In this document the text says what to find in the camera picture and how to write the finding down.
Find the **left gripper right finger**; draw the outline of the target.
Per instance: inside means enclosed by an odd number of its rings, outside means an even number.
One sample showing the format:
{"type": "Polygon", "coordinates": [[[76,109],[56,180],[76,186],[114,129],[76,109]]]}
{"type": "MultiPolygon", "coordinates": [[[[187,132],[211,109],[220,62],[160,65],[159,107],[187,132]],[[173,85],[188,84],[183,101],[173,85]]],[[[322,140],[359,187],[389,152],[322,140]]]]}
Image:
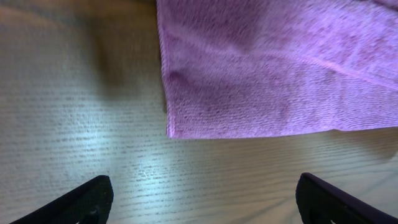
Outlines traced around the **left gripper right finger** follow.
{"type": "Polygon", "coordinates": [[[308,172],[301,174],[295,198],[304,224],[397,224],[396,217],[308,172]]]}

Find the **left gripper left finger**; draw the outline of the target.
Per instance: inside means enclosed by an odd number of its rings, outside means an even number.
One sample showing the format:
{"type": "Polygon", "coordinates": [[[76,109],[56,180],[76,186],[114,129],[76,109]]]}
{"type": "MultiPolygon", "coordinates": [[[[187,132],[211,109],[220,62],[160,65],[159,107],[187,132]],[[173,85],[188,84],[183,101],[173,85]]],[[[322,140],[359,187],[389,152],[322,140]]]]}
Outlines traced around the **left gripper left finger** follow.
{"type": "Polygon", "coordinates": [[[106,224],[113,198],[109,176],[99,175],[11,224],[106,224]]]}

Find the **purple cloth with label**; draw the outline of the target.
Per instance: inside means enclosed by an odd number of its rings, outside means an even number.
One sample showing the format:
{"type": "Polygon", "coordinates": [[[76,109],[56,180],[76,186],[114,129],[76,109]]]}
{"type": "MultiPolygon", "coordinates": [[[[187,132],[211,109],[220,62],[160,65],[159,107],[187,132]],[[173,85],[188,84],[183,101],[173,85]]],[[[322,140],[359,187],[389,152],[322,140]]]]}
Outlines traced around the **purple cloth with label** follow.
{"type": "Polygon", "coordinates": [[[167,134],[397,126],[396,1],[157,1],[167,134]]]}

